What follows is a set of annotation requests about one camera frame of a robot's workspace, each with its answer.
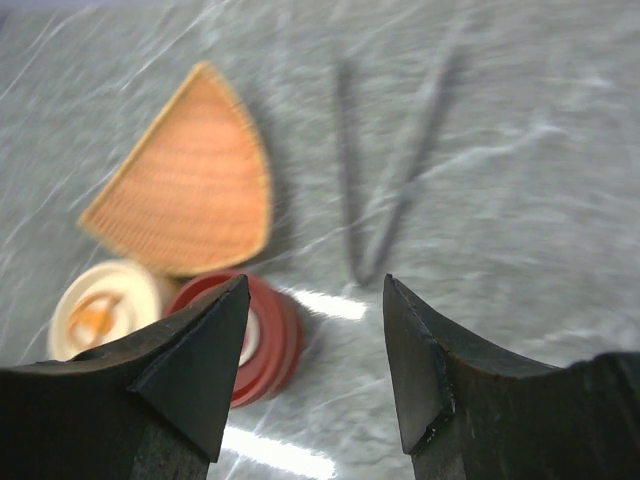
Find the metal tongs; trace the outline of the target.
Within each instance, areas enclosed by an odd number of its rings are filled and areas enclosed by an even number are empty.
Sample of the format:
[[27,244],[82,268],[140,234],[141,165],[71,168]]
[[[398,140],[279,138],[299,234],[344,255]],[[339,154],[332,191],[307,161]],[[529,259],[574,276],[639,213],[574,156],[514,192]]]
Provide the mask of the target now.
[[381,274],[386,257],[395,241],[395,230],[403,212],[413,199],[411,190],[418,178],[422,164],[435,147],[438,132],[446,120],[451,104],[451,92],[461,71],[462,55],[453,51],[442,64],[435,78],[432,93],[425,101],[425,109],[416,121],[417,132],[414,155],[402,165],[405,175],[396,189],[394,204],[385,221],[378,228],[378,236],[369,244],[362,242],[359,225],[364,217],[359,212],[355,185],[359,166],[355,121],[352,114],[355,104],[350,93],[352,69],[348,62],[338,63],[336,70],[336,99],[338,122],[338,153],[342,167],[341,191],[344,226],[346,231],[347,259],[353,280],[362,288],[368,288]]

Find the cream lid with orange handle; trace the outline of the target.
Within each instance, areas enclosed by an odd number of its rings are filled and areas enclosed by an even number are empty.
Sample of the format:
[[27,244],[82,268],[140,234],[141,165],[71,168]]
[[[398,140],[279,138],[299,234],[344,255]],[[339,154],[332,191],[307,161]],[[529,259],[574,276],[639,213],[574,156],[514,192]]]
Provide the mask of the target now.
[[48,330],[48,352],[66,361],[159,320],[150,272],[129,260],[99,263],[61,296]]

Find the red lid with white handle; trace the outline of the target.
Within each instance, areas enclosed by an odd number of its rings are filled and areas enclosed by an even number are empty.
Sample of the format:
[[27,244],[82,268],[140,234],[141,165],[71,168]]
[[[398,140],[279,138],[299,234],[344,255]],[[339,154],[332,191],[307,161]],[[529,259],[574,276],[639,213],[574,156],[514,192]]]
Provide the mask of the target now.
[[275,323],[276,319],[282,320],[286,333],[292,336],[287,340],[287,343],[296,343],[297,348],[301,350],[304,331],[300,326],[297,310],[292,300],[278,292],[267,281],[245,270],[227,269],[196,276],[179,288],[165,308],[164,314],[169,315],[183,309],[205,292],[239,275],[245,275],[248,279],[251,295],[250,308],[261,319],[268,320],[270,323]]

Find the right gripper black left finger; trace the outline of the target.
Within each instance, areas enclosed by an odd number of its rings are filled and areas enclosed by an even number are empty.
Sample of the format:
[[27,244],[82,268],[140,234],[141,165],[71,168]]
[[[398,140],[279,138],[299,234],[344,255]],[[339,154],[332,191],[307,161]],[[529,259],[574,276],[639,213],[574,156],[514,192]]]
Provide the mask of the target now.
[[250,294],[236,276],[68,361],[1,372],[5,479],[203,479],[218,460]]

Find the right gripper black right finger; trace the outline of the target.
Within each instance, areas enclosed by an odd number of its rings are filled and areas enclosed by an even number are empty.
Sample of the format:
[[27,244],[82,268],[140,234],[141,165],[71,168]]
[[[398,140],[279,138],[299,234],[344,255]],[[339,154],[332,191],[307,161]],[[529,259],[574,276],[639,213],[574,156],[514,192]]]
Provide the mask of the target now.
[[403,452],[419,479],[635,479],[639,356],[553,367],[438,313],[398,279],[383,288]]

